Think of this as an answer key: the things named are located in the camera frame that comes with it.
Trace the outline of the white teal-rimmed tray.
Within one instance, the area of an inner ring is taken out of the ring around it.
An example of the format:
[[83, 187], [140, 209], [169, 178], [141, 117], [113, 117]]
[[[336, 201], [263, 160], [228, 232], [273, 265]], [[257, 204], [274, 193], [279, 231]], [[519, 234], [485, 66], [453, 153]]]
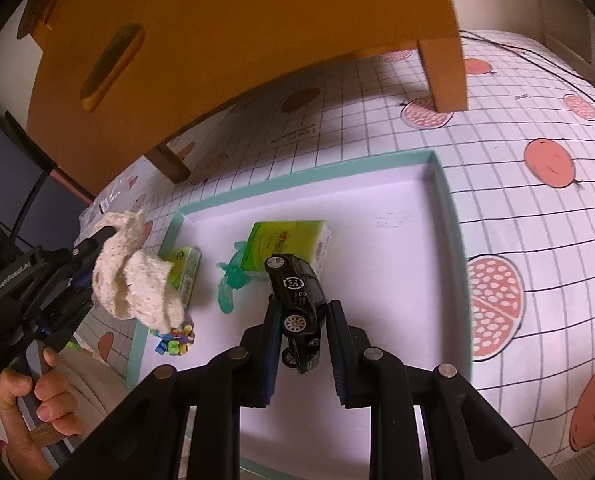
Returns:
[[[371, 344], [424, 370], [472, 372], [465, 250], [444, 171], [430, 151], [392, 153], [309, 169], [186, 205], [153, 233], [160, 255], [195, 247], [195, 340], [175, 367], [206, 364], [262, 323], [270, 284], [258, 276], [220, 310], [218, 285], [236, 244], [258, 221], [321, 220], [331, 237], [319, 280]], [[348, 411], [329, 356], [307, 374], [281, 367], [268, 408], [241, 413], [241, 465], [266, 479], [363, 479], [367, 410]]]

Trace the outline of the teal plastic toy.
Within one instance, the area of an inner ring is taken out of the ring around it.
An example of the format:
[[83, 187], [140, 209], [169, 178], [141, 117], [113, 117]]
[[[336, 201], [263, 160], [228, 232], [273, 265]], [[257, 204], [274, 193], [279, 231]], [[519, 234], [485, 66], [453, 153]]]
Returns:
[[246, 243], [235, 242], [233, 244], [235, 253], [228, 262], [220, 262], [218, 268], [224, 272], [217, 290], [217, 300], [220, 310], [224, 314], [230, 314], [234, 308], [233, 293], [250, 283], [250, 277], [242, 269], [242, 260]]

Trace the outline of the black toy car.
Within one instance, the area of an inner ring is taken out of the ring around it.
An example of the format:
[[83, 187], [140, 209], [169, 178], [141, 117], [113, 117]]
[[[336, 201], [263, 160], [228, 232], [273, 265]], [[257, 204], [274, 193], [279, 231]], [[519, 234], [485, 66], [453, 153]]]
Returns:
[[281, 334], [288, 341], [282, 363], [306, 374], [319, 363], [321, 327], [328, 300], [311, 265], [292, 254], [272, 254], [265, 261]]

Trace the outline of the small green tissue pack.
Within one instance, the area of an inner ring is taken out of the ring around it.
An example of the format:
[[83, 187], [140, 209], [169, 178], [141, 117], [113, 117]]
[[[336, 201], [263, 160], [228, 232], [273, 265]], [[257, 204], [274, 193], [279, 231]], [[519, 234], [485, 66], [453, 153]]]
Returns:
[[172, 264], [167, 283], [178, 292], [183, 307], [190, 306], [202, 254], [194, 247], [171, 249], [165, 260]]

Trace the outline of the dark blue cabinet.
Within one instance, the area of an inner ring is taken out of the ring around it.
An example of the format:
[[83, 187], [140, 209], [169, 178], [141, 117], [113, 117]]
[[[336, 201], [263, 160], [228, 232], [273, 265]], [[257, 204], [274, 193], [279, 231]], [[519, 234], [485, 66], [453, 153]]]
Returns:
[[[0, 226], [14, 226], [42, 170], [0, 129]], [[73, 246], [80, 232], [84, 202], [54, 177], [46, 177], [20, 225], [15, 245], [21, 250], [41, 246]]]

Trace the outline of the fruit-patterned grid mat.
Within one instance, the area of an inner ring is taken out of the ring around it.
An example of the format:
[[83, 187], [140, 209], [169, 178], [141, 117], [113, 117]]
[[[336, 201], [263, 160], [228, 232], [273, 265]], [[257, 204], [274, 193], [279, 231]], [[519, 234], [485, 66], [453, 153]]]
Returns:
[[131, 164], [80, 218], [137, 210], [153, 233], [186, 206], [309, 169], [433, 152], [465, 250], [481, 395], [559, 479], [595, 474], [595, 87], [537, 41], [467, 30], [469, 107], [437, 113], [420, 55], [294, 76], [183, 138], [188, 182]]

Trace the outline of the white crocheted cloth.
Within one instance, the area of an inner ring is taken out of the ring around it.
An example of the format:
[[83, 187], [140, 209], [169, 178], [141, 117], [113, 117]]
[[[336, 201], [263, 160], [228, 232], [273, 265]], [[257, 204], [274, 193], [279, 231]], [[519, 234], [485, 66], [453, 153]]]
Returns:
[[142, 212], [111, 212], [93, 228], [115, 230], [103, 244], [92, 275], [93, 296], [120, 320], [134, 318], [150, 330], [167, 334], [184, 322], [179, 292], [168, 283], [172, 264], [142, 248]]

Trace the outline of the wooden nightstand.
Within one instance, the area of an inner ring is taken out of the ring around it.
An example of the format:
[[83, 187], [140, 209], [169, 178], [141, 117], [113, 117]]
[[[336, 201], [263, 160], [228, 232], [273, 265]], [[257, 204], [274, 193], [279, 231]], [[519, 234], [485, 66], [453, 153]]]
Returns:
[[304, 68], [417, 49], [435, 107], [468, 106], [451, 0], [29, 0], [42, 52], [27, 133], [90, 193], [176, 133]]

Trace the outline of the large green tissue pack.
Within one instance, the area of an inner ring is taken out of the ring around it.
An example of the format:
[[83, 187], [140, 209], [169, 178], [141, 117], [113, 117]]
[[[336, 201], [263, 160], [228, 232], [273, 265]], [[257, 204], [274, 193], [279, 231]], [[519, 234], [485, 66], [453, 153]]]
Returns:
[[241, 269], [260, 273], [273, 254], [291, 254], [321, 274], [331, 242], [331, 231], [323, 220], [256, 222], [247, 239]]

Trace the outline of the colourful small toy pieces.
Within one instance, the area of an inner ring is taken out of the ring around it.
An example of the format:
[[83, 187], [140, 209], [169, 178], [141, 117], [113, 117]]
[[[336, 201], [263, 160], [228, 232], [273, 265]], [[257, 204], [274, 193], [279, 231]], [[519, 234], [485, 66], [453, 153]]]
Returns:
[[181, 328], [171, 330], [167, 334], [161, 334], [158, 330], [148, 332], [158, 339], [155, 352], [160, 356], [184, 356], [195, 340], [194, 328], [190, 323], [184, 323]]

